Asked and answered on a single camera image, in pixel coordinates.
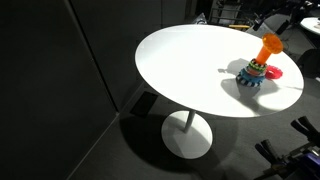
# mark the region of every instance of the stacking toy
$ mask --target stacking toy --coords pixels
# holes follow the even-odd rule
[[[263,46],[258,56],[252,59],[248,66],[241,69],[236,77],[237,81],[245,86],[258,87],[265,79],[267,60],[271,54],[278,54],[282,51],[281,40],[272,33],[266,33],[262,37]]]

